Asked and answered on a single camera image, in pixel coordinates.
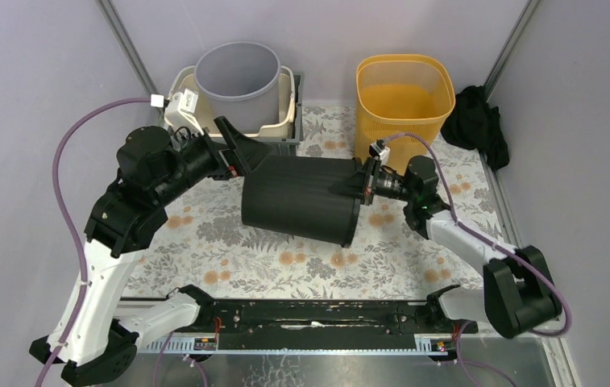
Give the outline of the yellow slatted waste basket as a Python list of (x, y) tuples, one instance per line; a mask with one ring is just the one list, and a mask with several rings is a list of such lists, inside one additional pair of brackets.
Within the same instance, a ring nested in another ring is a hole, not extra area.
[(370, 56), (359, 64), (355, 80), (354, 155), (361, 160), (371, 143), (401, 132), (431, 144), (455, 106), (450, 75), (430, 56)]

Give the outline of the black ribbed waste bin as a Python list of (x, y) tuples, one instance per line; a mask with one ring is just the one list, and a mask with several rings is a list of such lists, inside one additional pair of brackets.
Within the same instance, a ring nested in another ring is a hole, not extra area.
[(360, 200), (331, 188), (360, 167), (357, 158), (267, 156), (243, 179), (242, 222), (347, 248), (355, 236)]

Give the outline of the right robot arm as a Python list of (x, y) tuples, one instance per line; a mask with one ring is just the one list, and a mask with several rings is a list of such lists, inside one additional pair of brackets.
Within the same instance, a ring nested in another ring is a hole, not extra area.
[(481, 289), (456, 285), (430, 295), (433, 305), (426, 308), (425, 321), (433, 331), (444, 332), (457, 320), (470, 320), (489, 323), (507, 339), (538, 334), (538, 326), (566, 311), (542, 252), (534, 246), (500, 243), (467, 224), (455, 213), (452, 198), (438, 194), (441, 180), (440, 167), (425, 156), (413, 157), (403, 174), (383, 166), (378, 158), (368, 158), (330, 190), (365, 205), (376, 196), (404, 202), (410, 230), (479, 271)]

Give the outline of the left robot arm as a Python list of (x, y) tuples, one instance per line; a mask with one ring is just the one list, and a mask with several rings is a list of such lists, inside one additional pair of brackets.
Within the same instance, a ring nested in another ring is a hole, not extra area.
[(175, 145), (167, 130), (149, 126), (133, 130), (117, 151), (116, 179), (95, 202), (85, 237), (77, 240), (80, 273), (68, 306), (56, 329), (30, 346), (41, 363), (61, 364), (69, 385), (114, 381), (138, 350), (164, 335), (214, 324), (211, 296), (191, 285), (132, 316), (114, 313), (138, 260), (168, 220), (167, 205), (207, 177), (252, 173), (270, 153), (226, 118), (215, 124), (222, 143), (204, 134)]

